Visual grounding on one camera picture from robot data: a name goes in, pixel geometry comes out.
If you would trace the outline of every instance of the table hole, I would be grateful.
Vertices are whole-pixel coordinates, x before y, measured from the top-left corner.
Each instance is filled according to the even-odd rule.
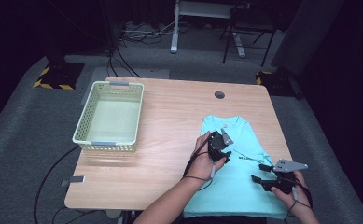
[[[224,92],[222,92],[222,91],[216,91],[216,92],[214,93],[214,95],[215,95],[215,97],[216,97],[217,99],[224,99],[224,98],[225,98],[225,93],[224,93]]]

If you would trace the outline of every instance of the human hand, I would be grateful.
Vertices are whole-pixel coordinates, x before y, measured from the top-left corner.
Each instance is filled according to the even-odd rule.
[[[303,178],[301,171],[294,171],[295,178],[300,181],[300,183],[306,188],[306,183]],[[300,223],[318,223],[311,205],[309,203],[309,199],[306,194],[303,192],[303,189],[299,186],[295,186],[295,190],[297,193],[297,199],[294,197],[294,192],[289,194],[284,194],[280,189],[276,187],[272,187],[271,191],[279,198],[283,203],[286,204],[288,211],[298,218]]]
[[[210,132],[207,132],[205,135],[200,136],[196,140],[195,150],[193,150],[191,157],[198,150],[198,148],[201,146],[204,140],[207,139],[209,135]],[[204,144],[198,155],[199,156],[197,156],[195,161],[190,165],[190,168],[186,176],[194,176],[200,179],[209,180],[211,178],[210,175],[213,169],[213,165],[215,165],[216,167],[215,171],[217,172],[225,164],[226,158],[221,158],[217,162],[211,161],[211,159],[208,156],[208,143]]]

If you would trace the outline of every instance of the chair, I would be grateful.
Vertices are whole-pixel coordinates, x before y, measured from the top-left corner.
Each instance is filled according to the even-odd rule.
[[[254,47],[254,46],[240,46],[232,45],[233,47],[253,48],[253,49],[266,49],[261,63],[261,67],[265,64],[266,57],[268,56],[269,49],[272,44],[274,34],[278,29],[282,31],[287,29],[290,23],[289,15],[283,13],[281,8],[284,5],[279,5],[278,2],[271,3],[268,0],[256,0],[251,2],[239,1],[235,4],[235,7],[230,10],[230,23],[224,28],[220,39],[225,33],[228,33],[227,45],[225,47],[224,58],[222,60],[225,63],[228,48],[230,47],[230,38],[236,34],[258,34],[258,37],[253,41],[255,44],[264,34],[271,34],[271,38],[266,47]]]

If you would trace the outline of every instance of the gray carpet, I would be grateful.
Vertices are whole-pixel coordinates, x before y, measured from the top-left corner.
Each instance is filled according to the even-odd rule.
[[[170,79],[255,84],[257,71],[275,69],[270,67],[270,61],[282,35],[276,35],[264,68],[259,67],[262,51],[246,59],[233,55],[223,64],[225,40],[219,41],[220,30],[212,29],[191,29],[181,34],[176,54],[170,53],[170,35],[162,36],[160,43],[152,45],[121,42],[119,51],[136,71],[165,71]],[[33,88],[47,64],[43,58],[26,71],[0,115],[0,223],[33,223],[35,196],[41,181],[52,164],[75,146],[72,135],[90,84],[96,78],[108,76],[108,59],[103,54],[92,56],[87,52],[65,59],[85,64],[75,90]],[[125,74],[126,70],[121,72],[123,68],[119,63],[113,64],[117,72]],[[309,104],[304,99],[277,96],[272,97],[272,103],[294,161],[309,165],[304,173],[319,220],[322,223],[363,223],[363,205]],[[50,223],[64,207],[66,189],[59,185],[73,174],[78,152],[65,157],[42,188],[37,207],[40,223]],[[117,223],[101,211],[84,215],[69,209],[61,210],[54,223],[66,223],[81,215],[83,217],[73,223]],[[271,219],[269,223],[283,221]],[[298,222],[290,217],[288,223]]]

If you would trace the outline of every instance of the light blue t-shirt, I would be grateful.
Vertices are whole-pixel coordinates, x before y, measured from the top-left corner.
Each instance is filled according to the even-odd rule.
[[[212,183],[195,193],[184,209],[184,217],[250,216],[284,219],[286,206],[270,191],[254,183],[251,175],[274,180],[273,172],[259,170],[259,164],[272,166],[271,157],[260,145],[251,125],[242,117],[204,118],[202,134],[225,130],[233,140],[223,152],[231,151],[230,161],[216,172]]]

